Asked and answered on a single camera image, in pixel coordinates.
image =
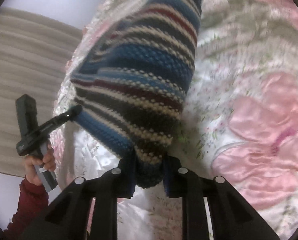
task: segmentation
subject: hand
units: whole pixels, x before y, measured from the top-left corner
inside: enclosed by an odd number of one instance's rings
[[[28,155],[25,157],[24,167],[26,169],[26,173],[27,173],[26,177],[28,182],[37,186],[42,185],[42,181],[39,179],[36,173],[36,170],[34,168],[34,165],[41,165],[43,163],[44,163],[44,168],[48,171],[54,171],[56,168],[55,158],[53,156],[53,149],[50,142],[48,143],[48,151],[44,155],[42,160],[31,155]]]

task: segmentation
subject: beige carpet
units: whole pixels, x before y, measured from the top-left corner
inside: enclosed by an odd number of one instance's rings
[[[39,124],[52,117],[65,64],[82,38],[81,30],[40,15],[0,9],[0,172],[24,176],[15,150],[20,133],[15,99],[36,99]]]

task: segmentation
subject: red stripe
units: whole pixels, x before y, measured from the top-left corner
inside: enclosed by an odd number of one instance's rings
[[[111,82],[103,81],[103,80],[95,80],[93,82],[86,82],[86,81],[73,79],[73,80],[71,80],[71,82],[74,84],[79,84],[79,85],[86,86],[86,87],[90,87],[90,86],[94,85],[94,86],[98,86],[98,87],[107,88],[110,90],[116,90],[116,91],[119,91],[119,92],[122,92],[125,94],[129,94],[131,96],[137,96],[138,98],[145,97],[149,101],[151,99],[154,99],[158,103],[161,102],[161,103],[164,103],[165,106],[171,106],[173,109],[182,111],[181,103],[178,103],[177,101],[174,101],[168,97],[163,97],[160,94],[155,94],[150,91],[143,91],[140,88],[129,87],[127,85],[111,83]]]
[[[165,9],[161,9],[161,8],[149,8],[149,9],[143,10],[142,12],[158,12],[159,14],[163,14],[163,15],[173,19],[176,23],[181,25],[187,32],[189,32],[189,34],[192,36],[193,40],[197,44],[197,37],[196,37],[195,33],[193,32],[193,30],[188,26],[188,24],[186,22],[184,22],[181,18],[179,18],[177,15],[173,14],[172,12],[165,10]]]

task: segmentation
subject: fingers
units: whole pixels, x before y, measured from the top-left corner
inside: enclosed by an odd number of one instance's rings
[[[42,161],[44,163],[44,168],[46,170],[48,170],[48,171],[54,171],[55,170],[55,168],[56,168],[55,157],[53,156],[53,149],[52,149],[50,143],[48,144],[48,151],[44,155]]]
[[[25,157],[24,159],[24,166],[25,167],[28,167],[28,166],[31,166],[31,165],[41,165],[43,163],[42,160],[34,157],[34,156],[31,156],[31,155],[28,155]]]

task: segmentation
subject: gray handle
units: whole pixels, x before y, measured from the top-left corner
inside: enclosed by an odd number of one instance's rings
[[[40,151],[42,155],[45,155],[48,150],[48,142],[45,142],[40,145]],[[50,192],[53,190],[55,187],[57,187],[58,182],[57,182],[57,177],[55,173],[52,171],[48,171],[43,167],[42,165],[34,165],[34,168],[36,169],[36,173],[38,174],[40,180],[43,183],[43,186],[46,190],[46,192]]]

